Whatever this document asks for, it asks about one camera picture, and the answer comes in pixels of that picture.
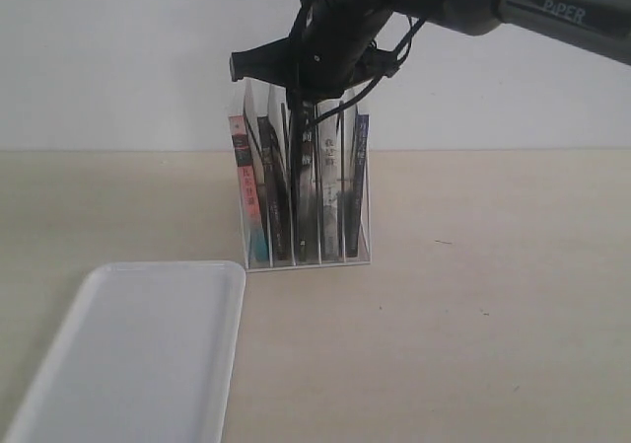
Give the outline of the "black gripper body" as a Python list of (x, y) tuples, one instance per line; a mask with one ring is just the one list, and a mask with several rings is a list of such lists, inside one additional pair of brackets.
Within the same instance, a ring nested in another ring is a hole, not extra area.
[(231, 79), (259, 80), (306, 99), (337, 98), (394, 70), (394, 53), (374, 45), (391, 15), (386, 0), (300, 0), (286, 37), (231, 53)]

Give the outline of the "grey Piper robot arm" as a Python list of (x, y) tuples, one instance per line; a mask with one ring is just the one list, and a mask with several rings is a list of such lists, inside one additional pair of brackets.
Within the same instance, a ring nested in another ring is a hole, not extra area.
[(375, 38), (399, 14), (470, 37), (511, 25), (606, 58), (630, 60), (630, 0), (300, 0), (286, 37), (230, 57), (233, 80), (299, 91), (310, 100), (390, 74), (394, 51)]

